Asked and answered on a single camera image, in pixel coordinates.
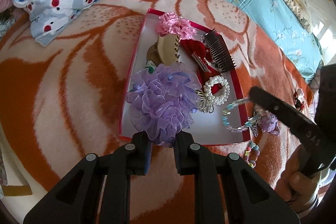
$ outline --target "finger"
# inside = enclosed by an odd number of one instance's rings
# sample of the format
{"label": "finger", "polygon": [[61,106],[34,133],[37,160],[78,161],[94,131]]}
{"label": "finger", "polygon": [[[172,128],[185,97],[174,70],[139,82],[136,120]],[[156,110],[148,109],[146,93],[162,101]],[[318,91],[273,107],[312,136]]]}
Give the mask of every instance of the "finger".
{"label": "finger", "polygon": [[286,163],[285,170],[281,173],[281,177],[277,182],[275,192],[284,200],[289,201],[292,198],[291,188],[289,180],[292,175],[299,169],[299,153],[302,149],[302,145],[299,145],[292,156]]}
{"label": "finger", "polygon": [[318,179],[309,179],[301,172],[295,172],[290,180],[290,187],[303,196],[311,196],[315,193],[318,186]]}

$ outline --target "human hand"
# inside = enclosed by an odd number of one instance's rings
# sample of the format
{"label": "human hand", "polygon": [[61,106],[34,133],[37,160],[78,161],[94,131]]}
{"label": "human hand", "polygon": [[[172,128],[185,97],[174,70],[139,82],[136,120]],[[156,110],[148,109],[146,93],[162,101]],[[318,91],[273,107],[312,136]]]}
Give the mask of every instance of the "human hand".
{"label": "human hand", "polygon": [[300,167],[299,154],[302,148],[302,145],[298,146],[287,161],[286,169],[282,172],[275,188],[275,192],[286,201],[296,213],[305,211],[314,204],[321,179],[321,172],[315,174],[314,177],[310,179],[298,171]]}

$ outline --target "pink fabric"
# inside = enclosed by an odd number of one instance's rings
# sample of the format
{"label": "pink fabric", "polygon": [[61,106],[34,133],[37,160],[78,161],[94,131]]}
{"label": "pink fabric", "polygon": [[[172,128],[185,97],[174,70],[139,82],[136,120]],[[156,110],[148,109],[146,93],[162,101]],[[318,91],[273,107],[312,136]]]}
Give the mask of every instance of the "pink fabric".
{"label": "pink fabric", "polygon": [[164,13],[159,17],[156,27],[157,32],[163,37],[173,33],[180,36],[180,39],[193,39],[196,29],[191,27],[189,20],[176,15],[175,13]]}
{"label": "pink fabric", "polygon": [[12,0],[0,0],[0,13],[13,6]]}

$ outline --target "colorful pom-pom bracelet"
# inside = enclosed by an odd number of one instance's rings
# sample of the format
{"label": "colorful pom-pom bracelet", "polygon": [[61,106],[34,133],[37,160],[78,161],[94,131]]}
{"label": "colorful pom-pom bracelet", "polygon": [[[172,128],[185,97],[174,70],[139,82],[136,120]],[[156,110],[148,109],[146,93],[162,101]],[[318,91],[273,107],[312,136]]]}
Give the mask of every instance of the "colorful pom-pom bracelet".
{"label": "colorful pom-pom bracelet", "polygon": [[[255,151],[255,158],[254,160],[249,160],[250,154],[252,152],[252,150]],[[258,159],[258,156],[260,155],[260,151],[259,151],[259,146],[256,145],[256,143],[253,142],[253,140],[251,140],[249,142],[249,146],[247,147],[245,153],[244,153],[244,160],[246,161],[246,163],[251,167],[251,168],[255,168],[256,166],[256,161]]]}
{"label": "colorful pom-pom bracelet", "polygon": [[223,124],[225,126],[227,126],[227,128],[229,130],[231,130],[232,132],[242,132],[244,130],[247,130],[250,126],[253,125],[254,122],[256,122],[260,118],[260,115],[256,115],[254,117],[249,117],[247,122],[245,122],[245,124],[240,126],[240,127],[233,128],[232,126],[230,126],[230,123],[228,121],[228,117],[231,114],[231,110],[234,109],[235,107],[239,106],[239,105],[243,105],[243,104],[246,104],[248,102],[250,102],[249,98],[238,99],[238,100],[232,102],[231,104],[227,105],[226,108],[222,110]]}

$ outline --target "orange and white blanket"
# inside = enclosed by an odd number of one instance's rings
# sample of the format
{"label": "orange and white blanket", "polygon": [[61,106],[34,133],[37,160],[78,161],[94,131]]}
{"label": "orange and white blanket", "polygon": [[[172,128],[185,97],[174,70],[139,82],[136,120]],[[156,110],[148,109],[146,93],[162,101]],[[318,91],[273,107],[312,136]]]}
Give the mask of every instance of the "orange and white blanket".
{"label": "orange and white blanket", "polygon": [[[237,65],[246,96],[258,85],[293,104],[302,88],[295,66],[249,17],[225,0],[100,0],[49,46],[36,43],[27,18],[0,41],[0,121],[23,168],[50,190],[86,154],[112,153],[119,139],[125,77],[148,8],[172,11],[220,32]],[[247,106],[252,115],[252,106]],[[280,137],[260,134],[256,172],[275,187],[298,145],[282,126]],[[246,143],[211,148],[242,155]],[[177,174],[172,149],[155,147],[145,177],[132,178],[132,223],[194,223],[192,177]]]}

